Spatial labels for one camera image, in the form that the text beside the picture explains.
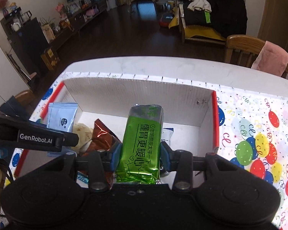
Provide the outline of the blue candy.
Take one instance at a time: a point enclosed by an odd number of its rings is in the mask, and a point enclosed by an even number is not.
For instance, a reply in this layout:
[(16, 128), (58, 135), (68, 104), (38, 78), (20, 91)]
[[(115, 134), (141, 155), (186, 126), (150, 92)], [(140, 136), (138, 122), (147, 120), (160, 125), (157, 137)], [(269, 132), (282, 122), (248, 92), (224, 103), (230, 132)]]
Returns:
[(88, 177), (81, 172), (77, 173), (77, 181), (81, 181), (82, 183), (88, 185)]

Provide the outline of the black clothes pile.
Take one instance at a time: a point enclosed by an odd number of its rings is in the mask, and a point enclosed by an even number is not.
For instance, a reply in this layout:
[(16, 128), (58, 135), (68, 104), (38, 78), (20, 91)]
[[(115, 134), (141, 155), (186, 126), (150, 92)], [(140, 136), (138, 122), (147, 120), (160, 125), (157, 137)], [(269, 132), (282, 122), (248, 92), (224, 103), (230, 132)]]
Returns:
[(216, 30), (223, 38), (247, 32), (247, 10), (244, 0), (207, 0), (212, 12), (192, 11), (183, 3), (183, 18), (187, 26), (200, 25)]

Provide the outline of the white garment on pile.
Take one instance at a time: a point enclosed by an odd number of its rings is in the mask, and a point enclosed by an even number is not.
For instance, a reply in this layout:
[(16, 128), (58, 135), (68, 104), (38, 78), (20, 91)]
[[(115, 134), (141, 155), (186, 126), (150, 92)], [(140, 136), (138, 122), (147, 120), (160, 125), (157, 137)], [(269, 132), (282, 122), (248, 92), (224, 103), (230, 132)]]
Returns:
[(195, 11), (205, 11), (205, 12), (212, 12), (211, 5), (207, 0), (189, 0), (190, 3), (188, 5), (188, 9)]

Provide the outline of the white cupboard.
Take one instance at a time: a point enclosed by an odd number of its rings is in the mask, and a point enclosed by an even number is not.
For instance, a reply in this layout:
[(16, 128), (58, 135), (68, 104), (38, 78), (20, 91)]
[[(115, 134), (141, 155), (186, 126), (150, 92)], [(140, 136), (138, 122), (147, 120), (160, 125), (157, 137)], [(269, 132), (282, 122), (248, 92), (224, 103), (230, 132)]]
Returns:
[(13, 67), (6, 54), (0, 47), (0, 106), (29, 86)]

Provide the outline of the cream white snack packet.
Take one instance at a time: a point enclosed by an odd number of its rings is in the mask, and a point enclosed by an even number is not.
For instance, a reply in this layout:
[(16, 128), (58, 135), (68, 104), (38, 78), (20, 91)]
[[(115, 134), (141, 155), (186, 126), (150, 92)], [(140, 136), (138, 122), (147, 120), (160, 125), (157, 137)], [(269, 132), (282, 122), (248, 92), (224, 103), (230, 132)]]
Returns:
[(86, 126), (85, 124), (78, 123), (73, 126), (72, 133), (76, 133), (78, 135), (78, 144), (75, 147), (72, 147), (72, 150), (77, 154), (80, 152), (80, 149), (91, 141), (93, 136), (93, 130)]

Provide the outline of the dark tv console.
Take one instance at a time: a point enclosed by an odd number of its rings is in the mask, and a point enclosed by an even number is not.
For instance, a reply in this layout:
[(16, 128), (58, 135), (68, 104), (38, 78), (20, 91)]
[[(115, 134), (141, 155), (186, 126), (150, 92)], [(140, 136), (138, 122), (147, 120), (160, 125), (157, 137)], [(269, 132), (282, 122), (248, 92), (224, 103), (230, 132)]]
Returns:
[(55, 36), (55, 39), (50, 41), (49, 47), (54, 51), (57, 51), (73, 35), (79, 33), (80, 29), (85, 27), (100, 14), (106, 12), (107, 8), (108, 6), (106, 0), (99, 0), (89, 4), (89, 6), (84, 10), (78, 10), (71, 17), (69, 17), (69, 22), (73, 31), (68, 26), (65, 29), (62, 29)]

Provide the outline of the light blue snack packet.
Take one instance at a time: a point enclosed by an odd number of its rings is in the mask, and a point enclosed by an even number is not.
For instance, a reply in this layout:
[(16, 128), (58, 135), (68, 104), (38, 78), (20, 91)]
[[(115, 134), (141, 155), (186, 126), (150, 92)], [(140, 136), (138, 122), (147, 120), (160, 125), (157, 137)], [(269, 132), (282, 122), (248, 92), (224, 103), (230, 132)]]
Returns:
[(77, 109), (77, 103), (50, 103), (47, 114), (47, 128), (72, 132)]

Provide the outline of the green foil snack packet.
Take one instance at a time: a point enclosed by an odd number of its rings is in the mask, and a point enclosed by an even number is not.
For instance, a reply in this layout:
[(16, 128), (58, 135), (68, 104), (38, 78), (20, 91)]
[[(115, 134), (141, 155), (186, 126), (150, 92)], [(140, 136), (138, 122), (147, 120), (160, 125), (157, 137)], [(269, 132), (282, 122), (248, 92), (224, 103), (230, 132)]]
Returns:
[(136, 105), (130, 109), (115, 171), (118, 183), (156, 184), (160, 177), (162, 127), (161, 106)]

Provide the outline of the black side cabinet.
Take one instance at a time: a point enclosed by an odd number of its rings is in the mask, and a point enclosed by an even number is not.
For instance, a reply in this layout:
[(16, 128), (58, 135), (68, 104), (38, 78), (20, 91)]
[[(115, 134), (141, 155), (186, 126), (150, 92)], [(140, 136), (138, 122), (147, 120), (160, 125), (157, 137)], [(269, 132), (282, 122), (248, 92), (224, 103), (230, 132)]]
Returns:
[(0, 21), (12, 49), (24, 68), (45, 76), (49, 69), (41, 58), (49, 47), (37, 18), (33, 18), (28, 10), (23, 12), (20, 7), (9, 12)]

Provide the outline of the copper brown snack packet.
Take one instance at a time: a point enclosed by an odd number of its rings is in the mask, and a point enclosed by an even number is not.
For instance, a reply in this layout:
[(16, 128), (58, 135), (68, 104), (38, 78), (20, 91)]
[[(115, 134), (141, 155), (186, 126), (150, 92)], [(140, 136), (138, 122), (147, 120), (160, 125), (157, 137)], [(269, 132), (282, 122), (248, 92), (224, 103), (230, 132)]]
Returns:
[(115, 142), (120, 142), (117, 136), (103, 124), (102, 121), (97, 119), (94, 123), (92, 142), (80, 157), (77, 158), (78, 170), (83, 171), (88, 175), (88, 160), (87, 156), (94, 150), (109, 150)]

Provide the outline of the white blue milk packet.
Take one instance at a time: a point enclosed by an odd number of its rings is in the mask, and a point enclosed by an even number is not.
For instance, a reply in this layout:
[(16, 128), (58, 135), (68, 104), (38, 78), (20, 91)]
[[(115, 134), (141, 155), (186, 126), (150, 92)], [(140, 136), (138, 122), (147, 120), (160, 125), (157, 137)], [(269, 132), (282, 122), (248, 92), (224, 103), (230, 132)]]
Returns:
[(174, 128), (163, 128), (161, 134), (161, 142), (166, 142), (170, 146), (171, 138), (174, 133)]

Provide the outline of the wooden chair with jeans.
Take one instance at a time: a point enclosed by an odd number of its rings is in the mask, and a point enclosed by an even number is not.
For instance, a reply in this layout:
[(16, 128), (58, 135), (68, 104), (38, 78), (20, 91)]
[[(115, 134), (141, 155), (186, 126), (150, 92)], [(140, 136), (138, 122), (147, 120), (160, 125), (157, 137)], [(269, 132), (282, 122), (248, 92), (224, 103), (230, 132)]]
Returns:
[(24, 90), (15, 96), (17, 102), (24, 107), (28, 107), (31, 102), (35, 99), (33, 92), (29, 90)]

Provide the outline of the wooden door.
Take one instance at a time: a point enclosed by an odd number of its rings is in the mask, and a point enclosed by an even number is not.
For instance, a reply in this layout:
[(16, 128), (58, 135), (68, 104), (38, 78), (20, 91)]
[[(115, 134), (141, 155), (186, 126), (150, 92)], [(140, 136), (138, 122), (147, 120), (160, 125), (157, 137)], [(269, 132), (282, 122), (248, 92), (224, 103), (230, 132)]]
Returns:
[(257, 37), (277, 44), (288, 52), (288, 0), (265, 0)]

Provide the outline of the balloon birthday tablecloth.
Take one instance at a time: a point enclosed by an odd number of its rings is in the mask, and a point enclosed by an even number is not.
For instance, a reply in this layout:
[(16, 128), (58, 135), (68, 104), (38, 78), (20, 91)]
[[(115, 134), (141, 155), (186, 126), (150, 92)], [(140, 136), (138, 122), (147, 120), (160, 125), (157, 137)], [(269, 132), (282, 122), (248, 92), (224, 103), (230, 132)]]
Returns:
[[(58, 85), (67, 74), (62, 74)], [(148, 75), (90, 73), (141, 79)], [(207, 84), (216, 92), (219, 145), (193, 155), (193, 189), (172, 190), (160, 159), (156, 184), (91, 190), (77, 181), (77, 154), (17, 178), (0, 202), (10, 229), (288, 229), (288, 98)]]

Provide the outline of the red cardboard box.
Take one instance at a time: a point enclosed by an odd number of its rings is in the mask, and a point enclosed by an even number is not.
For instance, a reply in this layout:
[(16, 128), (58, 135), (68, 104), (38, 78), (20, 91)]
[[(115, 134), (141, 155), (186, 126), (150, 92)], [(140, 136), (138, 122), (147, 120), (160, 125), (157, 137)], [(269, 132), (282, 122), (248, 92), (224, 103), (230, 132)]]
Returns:
[(93, 127), (100, 119), (118, 136), (123, 146), (115, 175), (121, 183), (157, 183), (164, 128), (174, 129), (169, 143), (173, 150), (203, 157), (218, 149), (216, 92), (197, 81), (67, 74), (31, 120), (45, 122), (53, 102), (76, 103), (75, 122)]

